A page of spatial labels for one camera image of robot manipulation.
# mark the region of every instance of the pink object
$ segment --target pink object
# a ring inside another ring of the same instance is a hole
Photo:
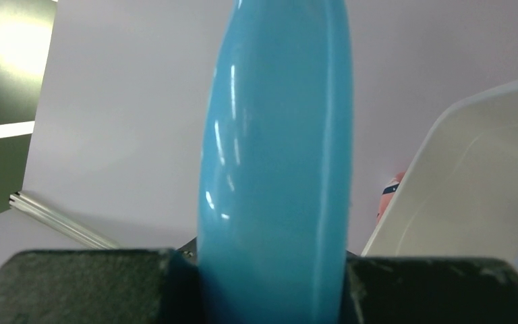
[[[402,181],[402,178],[404,178],[405,174],[405,171],[398,173],[396,177],[390,180],[390,182],[386,185],[384,191],[382,191],[380,204],[378,205],[378,216],[376,220],[377,223],[380,221],[380,218],[382,218],[382,215],[386,211],[390,200],[392,200],[392,197],[394,197],[394,194],[396,194],[396,191],[398,191],[398,186],[400,185],[400,182]]]

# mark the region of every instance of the glossy blue surface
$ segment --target glossy blue surface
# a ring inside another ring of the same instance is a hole
[[[202,149],[198,261],[213,323],[335,323],[353,125],[342,0],[238,0]]]

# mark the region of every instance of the green floor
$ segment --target green floor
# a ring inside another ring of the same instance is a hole
[[[49,37],[52,0],[0,0],[0,125],[34,120]],[[0,139],[0,212],[22,187],[30,135]]]

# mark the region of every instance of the white plastic bin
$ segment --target white plastic bin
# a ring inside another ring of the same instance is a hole
[[[448,108],[366,245],[372,256],[518,255],[518,81]]]

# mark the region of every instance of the blue bottle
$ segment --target blue bottle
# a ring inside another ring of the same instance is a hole
[[[343,0],[236,0],[204,131],[198,261],[211,323],[336,323],[351,179]]]

